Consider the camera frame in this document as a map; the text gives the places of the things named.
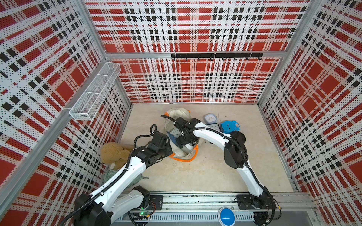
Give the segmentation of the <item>light blue square alarm clock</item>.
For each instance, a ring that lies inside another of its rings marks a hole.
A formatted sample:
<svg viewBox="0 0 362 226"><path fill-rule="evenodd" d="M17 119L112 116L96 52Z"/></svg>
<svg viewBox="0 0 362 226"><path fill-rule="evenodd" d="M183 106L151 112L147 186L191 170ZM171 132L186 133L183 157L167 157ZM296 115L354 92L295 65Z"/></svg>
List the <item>light blue square alarm clock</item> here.
<svg viewBox="0 0 362 226"><path fill-rule="evenodd" d="M215 124L215 123L218 123L218 118L216 115L209 113L204 116L204 122L206 125Z"/></svg>

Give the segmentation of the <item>beige canvas bag orange handles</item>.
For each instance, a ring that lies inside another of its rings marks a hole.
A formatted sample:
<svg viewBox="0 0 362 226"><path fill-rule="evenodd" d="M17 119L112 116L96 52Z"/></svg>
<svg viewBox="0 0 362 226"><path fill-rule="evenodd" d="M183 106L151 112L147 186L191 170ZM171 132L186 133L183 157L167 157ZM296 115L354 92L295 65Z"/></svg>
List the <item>beige canvas bag orange handles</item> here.
<svg viewBox="0 0 362 226"><path fill-rule="evenodd" d="M171 140L173 154L170 155L179 162L191 162L198 153L199 138L184 134L185 124L191 120L190 111L184 108L171 108L164 113L165 130Z"/></svg>

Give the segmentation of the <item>bright blue round alarm clock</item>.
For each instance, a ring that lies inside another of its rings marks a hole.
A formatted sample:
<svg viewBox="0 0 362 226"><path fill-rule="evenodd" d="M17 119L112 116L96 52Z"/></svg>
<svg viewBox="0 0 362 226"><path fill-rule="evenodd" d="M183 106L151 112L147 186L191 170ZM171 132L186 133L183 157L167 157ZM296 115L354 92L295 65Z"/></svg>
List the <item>bright blue round alarm clock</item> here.
<svg viewBox="0 0 362 226"><path fill-rule="evenodd" d="M221 130L225 134L231 134L234 131L239 131L240 125L236 121L224 121L221 123Z"/></svg>

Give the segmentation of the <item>white round clock black back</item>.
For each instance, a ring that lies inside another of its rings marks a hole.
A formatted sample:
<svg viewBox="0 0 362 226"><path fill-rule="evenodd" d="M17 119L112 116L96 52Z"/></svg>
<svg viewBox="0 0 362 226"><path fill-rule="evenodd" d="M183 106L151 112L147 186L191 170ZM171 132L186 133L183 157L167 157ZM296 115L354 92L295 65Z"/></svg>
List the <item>white round clock black back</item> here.
<svg viewBox="0 0 362 226"><path fill-rule="evenodd" d="M236 140L240 145L246 143L245 135L240 131L233 131L230 133L231 137Z"/></svg>

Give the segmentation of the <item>white round analog clock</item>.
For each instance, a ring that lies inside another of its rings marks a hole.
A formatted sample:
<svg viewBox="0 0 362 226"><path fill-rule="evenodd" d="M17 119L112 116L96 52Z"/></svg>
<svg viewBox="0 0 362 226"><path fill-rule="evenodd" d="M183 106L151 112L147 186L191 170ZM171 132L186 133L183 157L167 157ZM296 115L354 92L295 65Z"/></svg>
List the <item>white round analog clock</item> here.
<svg viewBox="0 0 362 226"><path fill-rule="evenodd" d="M180 132L179 129L177 128L173 128L170 132L169 132L171 138L177 139L178 137L180 137L182 135L182 133Z"/></svg>

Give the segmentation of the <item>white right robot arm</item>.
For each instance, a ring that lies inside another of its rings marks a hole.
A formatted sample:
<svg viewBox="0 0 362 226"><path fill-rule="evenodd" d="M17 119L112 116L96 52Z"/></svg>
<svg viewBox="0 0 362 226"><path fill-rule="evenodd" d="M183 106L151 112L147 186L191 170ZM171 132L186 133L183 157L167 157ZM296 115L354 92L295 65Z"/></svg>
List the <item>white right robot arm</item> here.
<svg viewBox="0 0 362 226"><path fill-rule="evenodd" d="M182 117L173 120L173 125L181 133L176 138L179 147L196 142L202 138L223 150L225 163L235 169L248 188L250 202L256 209L276 209L273 196L257 178L253 171L245 147L246 137L239 131L225 134L214 130L200 120L191 118L189 121Z"/></svg>

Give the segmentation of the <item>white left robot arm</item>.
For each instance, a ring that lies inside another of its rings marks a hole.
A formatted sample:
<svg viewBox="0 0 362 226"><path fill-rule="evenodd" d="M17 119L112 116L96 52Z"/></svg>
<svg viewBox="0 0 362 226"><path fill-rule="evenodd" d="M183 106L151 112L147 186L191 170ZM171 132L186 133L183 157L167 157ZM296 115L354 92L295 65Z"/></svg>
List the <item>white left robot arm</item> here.
<svg viewBox="0 0 362 226"><path fill-rule="evenodd" d="M121 196L148 167L172 154L171 141L167 135L156 131L150 136L152 140L146 146L134 148L125 166L111 179L90 195L80 195L75 201L74 211L60 225L64 226L72 220L75 226L110 226L133 209L155 209L150 192L142 186L136 186L130 193Z"/></svg>

